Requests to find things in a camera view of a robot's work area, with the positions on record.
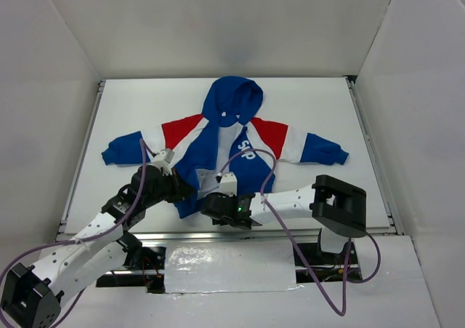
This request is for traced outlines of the blue white red hooded jacket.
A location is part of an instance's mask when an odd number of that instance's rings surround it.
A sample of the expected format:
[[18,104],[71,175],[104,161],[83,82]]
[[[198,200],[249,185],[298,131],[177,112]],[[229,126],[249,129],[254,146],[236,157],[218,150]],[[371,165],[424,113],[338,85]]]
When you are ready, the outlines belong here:
[[140,150],[169,148],[171,165],[182,180],[196,189],[175,203],[180,218],[201,209],[206,195],[218,190],[216,175],[224,164],[237,178],[240,195],[260,189],[269,193],[275,181],[272,163],[345,164],[349,154],[338,143],[276,121],[257,117],[264,93],[253,80],[239,76],[217,79],[210,87],[201,113],[133,132],[110,141],[102,152],[107,165],[137,165],[149,159]]

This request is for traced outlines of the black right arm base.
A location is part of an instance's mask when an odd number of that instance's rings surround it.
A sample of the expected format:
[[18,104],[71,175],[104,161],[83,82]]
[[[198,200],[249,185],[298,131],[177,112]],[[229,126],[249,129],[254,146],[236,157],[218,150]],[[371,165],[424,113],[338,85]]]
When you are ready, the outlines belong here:
[[[337,282],[343,279],[343,267],[346,252],[340,253],[324,252],[320,246],[320,236],[317,241],[297,244],[304,258],[314,271],[320,282]],[[313,283],[307,267],[300,258],[294,247],[291,247],[294,256],[295,275],[297,284]],[[348,260],[348,281],[361,281],[363,279],[355,243],[352,243]]]

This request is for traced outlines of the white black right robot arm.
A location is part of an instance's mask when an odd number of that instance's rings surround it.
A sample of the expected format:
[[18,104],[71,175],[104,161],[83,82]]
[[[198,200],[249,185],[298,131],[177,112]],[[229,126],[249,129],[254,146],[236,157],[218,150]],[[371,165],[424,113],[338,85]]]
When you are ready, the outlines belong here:
[[366,192],[329,175],[318,175],[312,185],[279,193],[240,196],[233,173],[217,175],[219,190],[203,200],[201,214],[214,225],[249,231],[272,221],[316,220],[322,225],[316,255],[333,263],[348,239],[366,235]]

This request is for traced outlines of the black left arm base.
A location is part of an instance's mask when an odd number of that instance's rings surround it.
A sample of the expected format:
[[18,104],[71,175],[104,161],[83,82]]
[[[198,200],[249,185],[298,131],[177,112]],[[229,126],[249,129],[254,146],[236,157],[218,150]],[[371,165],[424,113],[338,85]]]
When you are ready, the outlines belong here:
[[166,262],[166,245],[143,247],[137,262],[128,268],[108,271],[96,281],[96,288],[139,288],[148,294],[163,294],[164,270]]

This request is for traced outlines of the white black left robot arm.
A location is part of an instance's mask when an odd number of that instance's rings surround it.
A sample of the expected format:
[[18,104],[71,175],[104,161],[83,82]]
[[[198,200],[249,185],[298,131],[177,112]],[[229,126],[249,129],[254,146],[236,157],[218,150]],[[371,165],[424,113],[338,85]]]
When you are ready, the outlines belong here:
[[19,327],[56,327],[62,307],[108,271],[141,269],[149,249],[130,229],[161,201],[184,201],[195,193],[177,172],[140,167],[130,183],[109,199],[72,239],[54,244],[33,265],[15,260],[1,274],[1,320]]

